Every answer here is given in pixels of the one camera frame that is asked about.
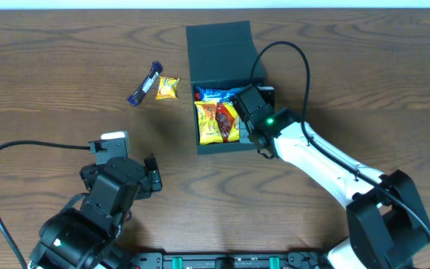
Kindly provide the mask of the large yellow snack bag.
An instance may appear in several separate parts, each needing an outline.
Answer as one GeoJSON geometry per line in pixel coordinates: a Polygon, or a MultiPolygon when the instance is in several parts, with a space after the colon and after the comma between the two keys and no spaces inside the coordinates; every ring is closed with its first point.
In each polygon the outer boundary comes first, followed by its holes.
{"type": "Polygon", "coordinates": [[[227,141],[228,142],[236,142],[240,139],[240,117],[239,117],[238,113],[236,112],[232,103],[225,102],[224,107],[232,118],[231,128],[230,128],[230,131],[228,133],[227,141]]]}

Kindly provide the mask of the red candy bag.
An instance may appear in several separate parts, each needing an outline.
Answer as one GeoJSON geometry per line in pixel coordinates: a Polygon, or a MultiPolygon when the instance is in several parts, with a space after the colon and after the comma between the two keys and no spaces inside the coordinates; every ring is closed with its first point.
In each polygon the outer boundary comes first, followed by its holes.
{"type": "Polygon", "coordinates": [[[225,102],[218,102],[216,108],[216,121],[222,134],[223,143],[231,143],[227,141],[228,133],[231,128],[232,118],[224,107],[225,102]]]}

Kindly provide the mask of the yellow orange snack packet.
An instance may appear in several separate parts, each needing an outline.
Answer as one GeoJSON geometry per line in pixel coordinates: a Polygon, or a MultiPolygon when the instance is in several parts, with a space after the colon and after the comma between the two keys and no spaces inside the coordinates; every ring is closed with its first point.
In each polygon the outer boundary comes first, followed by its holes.
{"type": "Polygon", "coordinates": [[[217,102],[195,101],[194,105],[197,111],[199,144],[204,146],[210,143],[222,143],[222,134],[216,121],[217,102]]]}

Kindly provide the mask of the blue snack bar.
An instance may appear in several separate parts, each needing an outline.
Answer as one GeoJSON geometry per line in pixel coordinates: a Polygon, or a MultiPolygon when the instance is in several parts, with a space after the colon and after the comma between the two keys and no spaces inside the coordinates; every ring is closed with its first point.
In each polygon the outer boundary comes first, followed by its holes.
{"type": "Polygon", "coordinates": [[[204,102],[228,102],[229,99],[243,90],[243,87],[235,87],[229,90],[196,87],[199,94],[199,100],[204,102]]]}

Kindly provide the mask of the dark green box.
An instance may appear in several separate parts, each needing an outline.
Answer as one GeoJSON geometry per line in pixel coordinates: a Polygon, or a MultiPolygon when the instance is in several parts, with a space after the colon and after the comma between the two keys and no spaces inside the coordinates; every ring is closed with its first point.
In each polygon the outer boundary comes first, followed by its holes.
{"type": "Polygon", "coordinates": [[[193,25],[186,28],[190,67],[190,88],[196,124],[196,151],[199,155],[248,151],[253,143],[199,144],[197,86],[229,90],[249,85],[264,86],[264,70],[257,61],[258,53],[252,40],[249,22],[229,22],[193,25]]]}

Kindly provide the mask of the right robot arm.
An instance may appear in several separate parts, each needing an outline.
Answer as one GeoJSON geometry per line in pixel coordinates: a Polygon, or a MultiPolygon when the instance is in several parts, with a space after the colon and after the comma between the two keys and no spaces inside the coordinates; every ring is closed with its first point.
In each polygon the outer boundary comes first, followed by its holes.
{"type": "Polygon", "coordinates": [[[430,220],[413,179],[371,168],[320,137],[305,118],[284,108],[238,109],[249,139],[268,158],[299,168],[345,209],[349,235],[317,256],[311,268],[413,268],[430,245],[430,220]]]}

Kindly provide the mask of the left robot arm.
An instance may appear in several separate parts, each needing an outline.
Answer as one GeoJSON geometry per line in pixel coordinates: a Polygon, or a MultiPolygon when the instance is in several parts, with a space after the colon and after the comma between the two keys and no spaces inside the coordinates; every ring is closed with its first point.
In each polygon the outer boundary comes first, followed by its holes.
{"type": "Polygon", "coordinates": [[[136,268],[134,254],[116,241],[136,200],[160,191],[154,155],[142,163],[117,156],[81,168],[87,192],[75,195],[40,229],[30,268],[136,268]]]}

